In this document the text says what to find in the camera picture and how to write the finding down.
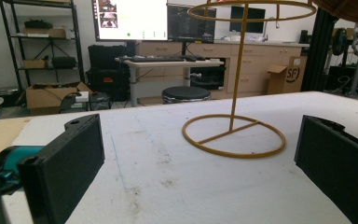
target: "stool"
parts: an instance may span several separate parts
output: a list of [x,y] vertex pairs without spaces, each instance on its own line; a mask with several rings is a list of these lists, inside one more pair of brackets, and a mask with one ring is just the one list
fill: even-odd
[[209,101],[211,93],[200,87],[178,86],[169,87],[162,91],[164,104],[187,103],[197,101]]

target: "white table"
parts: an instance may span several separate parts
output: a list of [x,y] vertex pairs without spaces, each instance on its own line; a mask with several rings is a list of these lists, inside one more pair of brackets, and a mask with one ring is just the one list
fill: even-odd
[[[211,67],[223,64],[223,62],[196,61],[196,62],[158,62],[158,63],[133,63],[129,60],[123,61],[130,68],[130,91],[131,91],[131,105],[136,107],[138,105],[138,98],[149,96],[160,96],[161,92],[173,86],[189,86],[190,85],[190,68],[191,67]],[[161,68],[161,67],[183,67],[186,69],[183,80],[171,81],[150,81],[138,82],[136,72],[140,68]]]
[[[296,166],[294,156],[303,115],[338,122],[358,138],[358,100],[303,92],[240,98],[236,108],[238,115],[283,132],[285,150],[241,160],[207,153],[185,140],[181,129],[187,120],[229,114],[231,100],[100,111],[105,163],[67,223],[350,223]],[[92,113],[18,119],[28,122],[12,145],[43,146],[63,132],[65,122]],[[202,137],[224,124],[217,119],[189,130]],[[0,127],[4,133],[4,120]],[[234,134],[221,146],[246,151],[275,144],[269,134],[255,131]],[[13,224],[32,223],[22,191],[4,202]]]

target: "black pole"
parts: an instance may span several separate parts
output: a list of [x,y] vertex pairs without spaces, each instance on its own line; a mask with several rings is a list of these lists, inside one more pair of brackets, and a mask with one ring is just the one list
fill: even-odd
[[337,17],[318,8],[315,24],[313,26],[312,39],[310,41],[310,53],[307,59],[301,86],[302,91],[324,90],[324,65],[327,58],[331,35],[337,20]]

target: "shelving unit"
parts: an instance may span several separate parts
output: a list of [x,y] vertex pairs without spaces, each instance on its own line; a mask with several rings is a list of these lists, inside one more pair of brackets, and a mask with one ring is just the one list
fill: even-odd
[[[30,37],[27,35],[19,35],[22,34],[22,30],[19,25],[17,9],[15,7],[16,5],[24,5],[30,7],[62,8],[63,10],[68,10],[70,12],[70,16],[72,17],[71,25],[73,25],[72,31],[74,33],[74,36],[71,37],[70,39],[67,39],[64,37]],[[59,82],[58,70],[76,69],[78,72],[79,80],[85,82],[83,60],[82,60],[82,53],[81,53],[81,46],[80,46],[80,36],[79,36],[79,29],[77,23],[77,11],[76,11],[76,6],[74,5],[74,0],[48,0],[48,1],[0,0],[0,8],[4,19],[5,29],[7,33],[7,41],[10,47],[11,57],[13,60],[16,78],[18,81],[18,86],[20,91],[23,91],[26,88],[23,86],[23,82],[22,82],[23,77],[26,78],[27,86],[31,86],[32,81],[30,79],[30,73],[35,71],[42,71],[42,70],[54,72],[56,81]],[[41,48],[41,50],[39,51],[39,53],[36,54],[36,56],[32,57],[32,55],[26,55],[25,49],[34,47],[32,46],[32,42],[35,40],[45,41],[47,42],[47,44],[44,48]],[[22,62],[24,60],[36,59],[41,55],[42,52],[44,52],[47,49],[51,50],[49,54],[51,58],[54,58],[57,55],[58,51],[60,51],[66,56],[69,56],[69,54],[67,54],[56,44],[60,41],[72,42],[70,44],[76,47],[76,68],[55,68],[53,66],[48,66],[46,68],[25,68],[22,66]]]

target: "gold metal stand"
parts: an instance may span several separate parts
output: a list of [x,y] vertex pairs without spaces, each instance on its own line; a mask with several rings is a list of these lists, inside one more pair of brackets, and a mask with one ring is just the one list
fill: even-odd
[[[249,5],[251,5],[251,4],[266,4],[266,5],[273,4],[273,5],[276,5],[276,7],[277,7],[276,17],[275,18],[268,18],[268,19],[250,19],[250,20],[248,20],[246,15],[248,15]],[[209,17],[209,15],[207,13],[208,7],[236,6],[236,5],[243,5],[243,15],[244,16],[243,16],[242,19],[212,18],[212,17]],[[281,6],[303,7],[303,8],[309,9],[310,13],[306,13],[306,14],[300,15],[300,16],[282,18],[281,17]],[[205,14],[203,16],[194,14],[193,11],[198,10],[198,9],[205,9]],[[269,1],[267,1],[267,0],[242,0],[242,1],[226,0],[226,1],[219,1],[219,2],[211,2],[211,0],[208,0],[206,4],[199,5],[199,6],[196,6],[196,7],[192,7],[188,11],[188,15],[190,15],[191,17],[197,18],[197,19],[201,19],[201,20],[233,21],[233,22],[241,22],[242,23],[242,27],[241,27],[241,42],[240,42],[240,49],[239,49],[239,53],[238,53],[239,57],[238,57],[238,61],[237,61],[237,71],[236,71],[236,76],[235,76],[234,94],[233,94],[233,101],[232,101],[232,107],[231,107],[231,114],[230,115],[221,115],[221,114],[206,115],[206,116],[200,116],[200,117],[190,119],[188,122],[185,123],[185,125],[182,128],[182,134],[184,135],[185,139],[189,143],[191,143],[195,147],[198,147],[198,148],[200,148],[202,150],[211,152],[213,154],[226,156],[226,157],[232,157],[232,158],[243,158],[243,159],[245,159],[245,158],[249,159],[249,158],[267,157],[267,156],[274,155],[274,154],[276,154],[276,153],[278,153],[278,152],[280,152],[280,151],[282,151],[284,149],[284,146],[286,144],[286,140],[284,138],[283,133],[281,133],[278,129],[272,127],[271,125],[269,125],[267,123],[261,122],[261,121],[256,120],[256,119],[250,119],[250,118],[235,115],[235,108],[236,108],[236,104],[237,104],[238,84],[239,84],[239,80],[240,80],[241,61],[242,61],[242,53],[243,53],[243,42],[244,42],[244,37],[245,37],[246,24],[248,22],[297,20],[297,19],[301,19],[301,18],[311,16],[315,12],[316,12],[316,7],[314,7],[312,5],[312,2],[310,0],[308,1],[308,3],[301,3],[301,2],[297,2],[297,1],[283,1],[283,0],[269,0]],[[192,122],[194,122],[196,120],[199,120],[199,119],[210,119],[210,118],[229,118],[230,122],[229,122],[228,131],[224,132],[224,133],[220,133],[220,134],[212,136],[212,137],[209,137],[209,138],[201,140],[201,141],[195,141],[187,134],[186,128],[188,127],[188,125],[190,123],[192,123]],[[240,128],[233,129],[235,119],[244,119],[244,120],[247,120],[247,121],[251,121],[252,123],[244,125],[244,126],[241,126]],[[271,151],[268,151],[268,152],[244,153],[244,154],[226,152],[226,151],[223,151],[223,150],[218,150],[218,149],[206,147],[205,145],[203,145],[204,143],[210,142],[212,140],[216,140],[218,138],[227,136],[227,135],[235,133],[235,132],[243,131],[243,130],[245,130],[247,128],[250,128],[250,127],[253,127],[255,125],[262,125],[262,126],[268,128],[268,129],[272,130],[277,135],[279,135],[279,137],[281,138],[282,143],[277,148],[274,148],[274,149],[272,149]]]

